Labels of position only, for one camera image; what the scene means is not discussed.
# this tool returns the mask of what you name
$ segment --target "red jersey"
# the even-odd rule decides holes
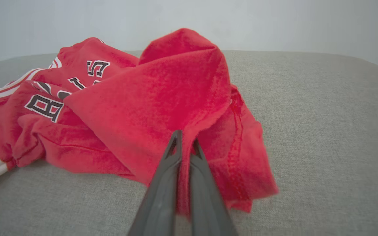
[[[86,39],[0,88],[0,175],[45,158],[148,185],[178,129],[179,213],[189,214],[195,138],[229,207],[250,211],[252,199],[277,192],[261,124],[230,83],[224,55],[189,29],[154,40],[140,58]]]

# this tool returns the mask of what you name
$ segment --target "black plastic tongs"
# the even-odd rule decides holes
[[[235,236],[237,231],[197,140],[190,157],[192,235]],[[128,236],[174,233],[177,178],[182,161],[182,131],[176,130],[145,193]]]

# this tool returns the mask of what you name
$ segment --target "white wall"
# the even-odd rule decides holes
[[[327,52],[378,64],[378,0],[0,0],[0,60],[90,36],[142,50],[181,27],[223,50]]]

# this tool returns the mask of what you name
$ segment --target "gray cushion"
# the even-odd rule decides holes
[[[240,235],[378,234],[378,66],[317,53],[225,55],[280,189],[251,214],[231,211]],[[54,57],[0,62],[0,87]],[[38,161],[0,177],[0,235],[124,235],[144,193]],[[190,235],[190,224],[178,217],[176,231]]]

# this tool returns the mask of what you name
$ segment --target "seam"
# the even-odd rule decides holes
[[[41,134],[39,134],[39,136],[42,137],[42,138],[44,138],[44,139],[46,139],[46,140],[48,140],[51,143],[54,143],[54,144],[56,144],[58,146],[62,146],[62,147],[77,147],[77,148],[87,149],[87,150],[91,150],[91,151],[111,152],[111,151],[104,151],[104,150],[100,150],[100,149],[93,149],[93,148],[83,147],[83,146],[80,146],[80,145],[62,145],[62,144],[56,143],[56,142],[48,139],[47,137],[45,137],[45,136],[43,136]]]
[[[14,158],[14,159],[15,159],[15,163],[18,165],[18,161],[21,160],[25,155],[27,155],[27,153],[33,151],[33,149],[36,148],[36,146],[39,144],[39,142],[40,142],[40,140],[37,139],[37,142],[36,142],[35,145],[33,145],[33,147],[31,147],[31,148],[28,149],[27,151],[24,151],[24,152],[20,155],[20,157],[18,157],[18,158]]]
[[[240,149],[243,137],[243,124],[241,122],[240,116],[240,105],[239,99],[237,97],[232,97],[231,110],[234,113],[234,122],[236,126],[236,133],[234,135],[233,142],[231,144],[230,151],[228,153],[228,173],[230,181],[236,190],[237,197],[239,200],[248,200],[248,194],[246,193],[246,187],[242,176],[240,175]]]
[[[223,55],[221,55],[221,57],[220,57],[220,60],[218,61],[218,63],[217,63],[217,65],[216,65],[216,68],[215,68],[215,70],[214,70],[214,73],[213,73],[213,75],[214,75],[214,77],[216,76],[216,73],[217,73],[217,69],[218,69],[218,66],[220,65],[220,63],[221,63],[221,61],[222,61],[222,58],[223,58]],[[216,94],[217,94],[217,85],[216,85],[216,83],[213,83],[213,88],[214,88],[214,94],[212,94],[212,97],[213,98],[215,98],[216,97]],[[205,119],[205,117],[209,114],[210,112],[206,112],[206,111],[204,111],[203,112],[203,114],[201,114],[201,119],[198,119],[198,121],[193,125],[193,126],[196,126],[196,125],[198,125],[201,121],[203,121],[204,119]],[[196,139],[196,137],[198,136],[198,134],[199,134],[199,132],[200,132],[201,130],[199,130],[198,131],[198,133],[196,133],[196,135],[195,135],[195,139]],[[190,199],[190,191],[188,191],[187,192],[187,194],[188,194],[188,196],[187,196],[187,199]],[[190,203],[188,202],[188,203],[186,203],[186,206],[185,206],[185,208],[186,209],[189,209],[189,212],[190,212]]]

